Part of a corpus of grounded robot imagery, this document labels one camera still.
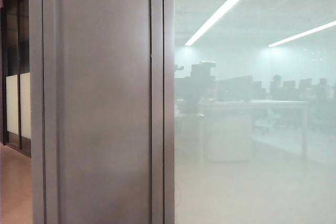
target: ceiling light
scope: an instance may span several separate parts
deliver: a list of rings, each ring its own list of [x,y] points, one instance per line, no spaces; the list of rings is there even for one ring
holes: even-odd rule
[[[239,0],[227,0],[204,24],[200,29],[187,41],[186,46],[191,46],[203,35],[214,23],[216,23],[224,14],[226,14]]]
[[[286,43],[286,42],[289,42],[289,41],[292,41],[292,40],[295,40],[295,39],[298,39],[298,38],[301,38],[303,36],[306,36],[306,35],[309,35],[309,34],[313,34],[313,33],[316,33],[317,31],[321,31],[321,30],[324,30],[324,29],[327,29],[329,27],[332,27],[332,26],[336,26],[336,21],[333,21],[333,22],[330,22],[330,23],[327,23],[323,26],[319,26],[317,28],[314,28],[314,29],[311,29],[311,30],[308,30],[308,31],[305,31],[303,33],[300,33],[300,34],[296,34],[294,36],[291,36],[287,39],[283,39],[283,40],[280,40],[278,42],[275,42],[273,44],[270,44],[268,45],[269,47],[276,47],[276,46],[279,46],[283,43]]]

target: metal door frame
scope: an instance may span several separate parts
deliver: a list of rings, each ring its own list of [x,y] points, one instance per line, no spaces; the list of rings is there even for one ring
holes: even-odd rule
[[[174,1],[149,0],[152,224],[174,223]],[[58,118],[63,83],[59,0],[29,0],[33,216],[59,224]]]

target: ceiling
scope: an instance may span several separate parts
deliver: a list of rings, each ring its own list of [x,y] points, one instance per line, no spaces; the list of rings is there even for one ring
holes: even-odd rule
[[[176,46],[184,43],[226,0],[175,0]],[[263,48],[336,20],[336,0],[241,0],[193,46]],[[336,27],[287,43],[334,50]]]

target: tiled floor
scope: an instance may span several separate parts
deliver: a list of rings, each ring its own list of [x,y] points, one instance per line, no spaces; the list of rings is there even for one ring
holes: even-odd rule
[[[1,145],[1,224],[31,224],[30,158]]]

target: frosted glass panel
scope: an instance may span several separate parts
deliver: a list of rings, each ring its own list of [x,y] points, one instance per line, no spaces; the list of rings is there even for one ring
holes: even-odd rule
[[[20,74],[21,135],[31,138],[30,125],[30,73]]]
[[[7,130],[19,134],[17,75],[6,77]]]
[[[336,0],[226,1],[175,0],[175,223],[334,224]]]

